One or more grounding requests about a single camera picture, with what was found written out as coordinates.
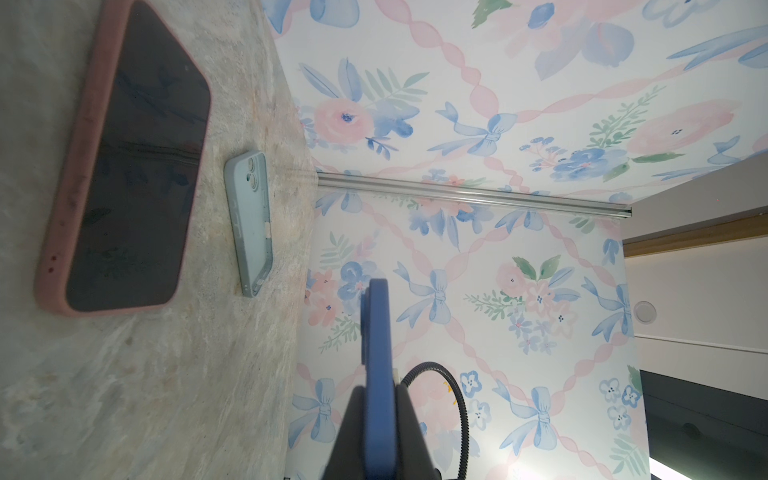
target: phone screen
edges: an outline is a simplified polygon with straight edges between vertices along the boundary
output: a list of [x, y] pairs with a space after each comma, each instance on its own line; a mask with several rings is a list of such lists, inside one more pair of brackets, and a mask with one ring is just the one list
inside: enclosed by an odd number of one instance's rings
[[135, 2], [67, 282], [73, 309], [173, 296], [209, 106], [203, 75], [154, 11]]

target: wall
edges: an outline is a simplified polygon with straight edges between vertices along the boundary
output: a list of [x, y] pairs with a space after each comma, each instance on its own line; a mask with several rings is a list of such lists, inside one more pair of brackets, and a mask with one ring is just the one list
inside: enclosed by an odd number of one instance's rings
[[[468, 478], [622, 478], [630, 462], [650, 477], [616, 220], [324, 189], [315, 215], [286, 477], [320, 477], [365, 380], [359, 295], [372, 277], [389, 281], [400, 376], [431, 360], [462, 386]], [[436, 373], [409, 392], [435, 467], [454, 478], [453, 394]]]
[[768, 148], [763, 0], [264, 6], [323, 171], [628, 204]]
[[640, 237], [768, 205], [768, 154], [704, 175], [632, 204], [621, 237]]
[[768, 322], [763, 308], [768, 238], [658, 253], [626, 260], [633, 301], [656, 306], [638, 335], [759, 349], [637, 339], [644, 370], [768, 399]]
[[[0, 7], [0, 477], [278, 478], [316, 178], [258, 4], [152, 1], [213, 93], [175, 299], [69, 319], [32, 298], [100, 4]], [[275, 264], [249, 300], [223, 165], [256, 146]]]

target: watercolor flower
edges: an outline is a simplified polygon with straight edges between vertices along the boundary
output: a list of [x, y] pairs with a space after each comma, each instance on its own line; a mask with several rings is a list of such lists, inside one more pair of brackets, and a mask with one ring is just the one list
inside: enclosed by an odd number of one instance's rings
[[469, 426], [485, 430], [487, 424], [491, 421], [491, 407], [488, 403], [480, 403], [478, 400], [472, 400], [467, 408]]
[[557, 164], [550, 177], [554, 181], [587, 180], [602, 177], [614, 167], [626, 161], [627, 152], [623, 150], [603, 150], [588, 148], [575, 151], [568, 161]]
[[342, 304], [333, 292], [315, 292], [309, 298], [312, 310], [310, 313], [310, 325], [322, 323], [329, 326], [341, 313]]
[[549, 313], [551, 331], [554, 336], [570, 339], [574, 334], [574, 323], [578, 314], [571, 312], [571, 302], [557, 302]]
[[468, 398], [472, 398], [477, 392], [482, 390], [482, 383], [480, 383], [477, 371], [472, 370], [471, 372], [463, 373], [459, 378], [462, 382], [464, 395]]
[[688, 105], [642, 124], [627, 144], [633, 154], [654, 155], [686, 147], [733, 120], [740, 105], [732, 100], [709, 100]]
[[638, 400], [640, 400], [640, 392], [634, 389], [632, 385], [625, 386], [624, 392], [621, 394], [621, 403], [636, 409]]
[[614, 430], [626, 430], [632, 423], [632, 418], [627, 412], [627, 407], [618, 406], [608, 409], [608, 418], [614, 421]]
[[528, 296], [525, 299], [525, 311], [536, 313], [540, 317], [549, 316], [550, 310], [554, 307], [555, 296], [555, 292], [549, 288], [549, 280], [527, 282], [527, 286]]
[[528, 284], [520, 267], [514, 263], [503, 263], [496, 273], [496, 285], [508, 296], [521, 296], [528, 291]]
[[373, 117], [354, 101], [332, 98], [317, 106], [315, 130], [327, 141], [353, 144], [373, 132]]
[[619, 392], [619, 380], [610, 379], [600, 382], [600, 392], [605, 396], [606, 402], [615, 403], [621, 393]]

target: black phone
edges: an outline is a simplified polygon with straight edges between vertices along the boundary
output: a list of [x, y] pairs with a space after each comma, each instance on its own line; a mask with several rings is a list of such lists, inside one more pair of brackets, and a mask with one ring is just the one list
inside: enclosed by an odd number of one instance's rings
[[[42, 303], [51, 310], [71, 315], [170, 301], [184, 256], [210, 109], [204, 76], [146, 2], [107, 2], [101, 22], [111, 30], [102, 28], [96, 39], [59, 191], [58, 203], [74, 208], [70, 213], [55, 209], [38, 272], [45, 276], [58, 269], [56, 278], [38, 288], [38, 300], [44, 296]], [[113, 52], [119, 55], [110, 67], [108, 49], [116, 35], [119, 49]], [[96, 138], [93, 129], [88, 132], [79, 124], [100, 121], [94, 118], [100, 99], [88, 91], [99, 91], [95, 82], [100, 79], [108, 101]], [[89, 112], [97, 114], [89, 117]], [[92, 157], [82, 148], [77, 151], [88, 142], [94, 147]], [[68, 181], [79, 170], [85, 170], [80, 182], [87, 188], [73, 195]], [[58, 224], [57, 214], [68, 215], [68, 228]]]

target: light strip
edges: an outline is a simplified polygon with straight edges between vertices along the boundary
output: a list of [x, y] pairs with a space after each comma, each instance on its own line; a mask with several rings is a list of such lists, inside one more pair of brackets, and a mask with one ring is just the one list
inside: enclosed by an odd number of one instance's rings
[[632, 207], [628, 205], [609, 204], [592, 200], [513, 194], [500, 190], [483, 190], [481, 188], [454, 187], [452, 185], [425, 184], [389, 178], [357, 177], [324, 172], [318, 172], [317, 179], [317, 184], [320, 187], [367, 190], [384, 194], [412, 195], [415, 197], [498, 205], [501, 207], [554, 210], [570, 214], [600, 215], [616, 218], [632, 216]]
[[667, 467], [658, 460], [650, 459], [650, 474], [655, 475], [659, 480], [690, 480], [687, 476]]

